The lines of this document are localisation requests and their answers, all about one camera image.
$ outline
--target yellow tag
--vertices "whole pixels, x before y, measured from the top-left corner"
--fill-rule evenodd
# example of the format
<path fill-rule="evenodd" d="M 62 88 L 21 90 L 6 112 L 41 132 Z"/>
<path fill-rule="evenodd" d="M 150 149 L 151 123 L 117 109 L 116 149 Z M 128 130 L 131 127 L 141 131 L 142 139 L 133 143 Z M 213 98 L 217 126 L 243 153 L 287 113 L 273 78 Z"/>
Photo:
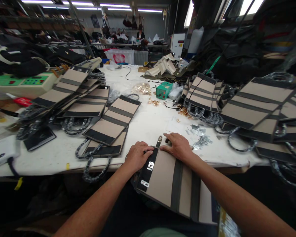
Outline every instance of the yellow tag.
<path fill-rule="evenodd" d="M 23 177 L 19 178 L 19 180 L 17 181 L 17 185 L 14 188 L 15 191 L 18 191 L 20 189 L 22 182 L 23 182 Z"/>

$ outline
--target worktable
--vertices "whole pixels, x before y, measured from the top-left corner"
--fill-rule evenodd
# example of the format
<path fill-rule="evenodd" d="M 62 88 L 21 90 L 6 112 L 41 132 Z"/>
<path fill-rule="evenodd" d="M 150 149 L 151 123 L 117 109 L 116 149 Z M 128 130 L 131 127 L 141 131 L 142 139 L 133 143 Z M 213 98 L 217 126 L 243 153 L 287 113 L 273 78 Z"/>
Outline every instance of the worktable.
<path fill-rule="evenodd" d="M 120 91 L 126 91 L 129 85 L 145 80 L 140 77 L 143 73 L 139 73 L 137 69 L 133 69 L 131 72 L 129 68 L 110 71 L 107 69 L 107 66 L 108 65 L 104 65 L 100 70 L 105 73 L 107 85 L 111 86 L 111 88 L 115 87 L 119 88 Z M 150 82 L 149 84 L 150 87 L 158 85 L 155 82 Z M 155 146 L 158 137 L 162 135 L 163 140 L 161 145 L 163 145 L 165 141 L 163 133 L 179 132 L 188 139 L 190 145 L 197 142 L 198 137 L 192 135 L 190 132 L 188 135 L 186 130 L 187 127 L 191 129 L 192 124 L 197 125 L 203 123 L 197 119 L 188 119 L 178 114 L 178 111 L 175 109 L 165 107 L 163 100 L 160 100 L 161 104 L 158 106 L 148 104 L 150 97 L 153 100 L 157 100 L 156 96 L 153 94 L 156 88 L 152 88 L 151 91 L 152 96 L 140 95 L 139 100 L 142 103 L 129 124 L 122 154 L 120 157 L 111 160 L 109 171 L 116 170 L 124 163 L 130 147 L 137 141 L 144 141 L 148 145 Z M 254 165 L 268 165 L 268 160 L 260 159 L 254 151 L 239 153 L 231 149 L 227 144 L 227 136 L 217 134 L 212 127 L 208 127 L 204 124 L 202 128 L 206 129 L 205 134 L 210 136 L 213 143 L 204 146 L 201 150 L 194 150 L 193 152 L 213 167 L 252 167 Z M 69 136 L 61 129 L 53 131 L 57 138 L 32 152 L 28 152 L 24 143 L 21 142 L 21 155 L 14 159 L 13 163 L 15 170 L 20 175 L 52 175 L 62 172 L 83 172 L 87 161 L 76 159 L 75 150 L 85 137 L 81 134 Z M 238 145 L 240 148 L 244 148 L 246 144 L 244 144 L 244 146 L 237 144 L 240 142 L 242 141 L 235 140 L 235 146 Z M 98 166 L 95 167 L 96 170 L 102 169 L 107 163 L 106 158 L 96 160 L 98 162 Z M 0 177 L 1 176 L 12 176 L 12 172 L 7 163 L 0 166 Z"/>

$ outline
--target person's left hand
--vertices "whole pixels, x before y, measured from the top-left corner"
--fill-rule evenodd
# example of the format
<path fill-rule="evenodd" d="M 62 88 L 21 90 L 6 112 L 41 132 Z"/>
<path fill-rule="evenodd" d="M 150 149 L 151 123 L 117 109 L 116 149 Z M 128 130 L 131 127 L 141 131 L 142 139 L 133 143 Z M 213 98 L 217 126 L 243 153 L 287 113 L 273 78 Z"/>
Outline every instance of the person's left hand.
<path fill-rule="evenodd" d="M 145 142 L 136 142 L 131 146 L 124 165 L 127 166 L 132 174 L 140 170 L 146 163 L 148 157 L 153 153 L 154 148 L 148 146 Z"/>

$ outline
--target white device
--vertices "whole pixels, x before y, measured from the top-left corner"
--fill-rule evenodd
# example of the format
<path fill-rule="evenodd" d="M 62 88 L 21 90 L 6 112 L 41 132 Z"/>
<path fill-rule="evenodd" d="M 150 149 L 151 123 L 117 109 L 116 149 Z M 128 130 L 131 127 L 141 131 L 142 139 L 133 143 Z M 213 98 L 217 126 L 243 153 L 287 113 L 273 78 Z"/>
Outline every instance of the white device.
<path fill-rule="evenodd" d="M 0 165 L 7 162 L 10 157 L 16 158 L 20 155 L 20 141 L 15 135 L 0 140 Z"/>
<path fill-rule="evenodd" d="M 49 91 L 56 80 L 57 77 L 52 72 L 44 72 L 22 79 L 4 74 L 0 75 L 0 92 L 35 99 Z"/>
<path fill-rule="evenodd" d="M 170 50 L 174 53 L 174 58 L 179 60 L 181 58 L 185 34 L 173 34 L 171 35 Z"/>

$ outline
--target white box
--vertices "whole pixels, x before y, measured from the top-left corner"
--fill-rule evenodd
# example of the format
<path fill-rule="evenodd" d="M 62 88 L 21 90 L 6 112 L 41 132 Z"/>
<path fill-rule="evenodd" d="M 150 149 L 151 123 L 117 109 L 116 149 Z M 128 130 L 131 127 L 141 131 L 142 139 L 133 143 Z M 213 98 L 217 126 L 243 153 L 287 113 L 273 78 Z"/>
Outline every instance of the white box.
<path fill-rule="evenodd" d="M 180 59 L 185 39 L 185 33 L 171 35 L 170 50 L 174 53 L 175 59 Z"/>

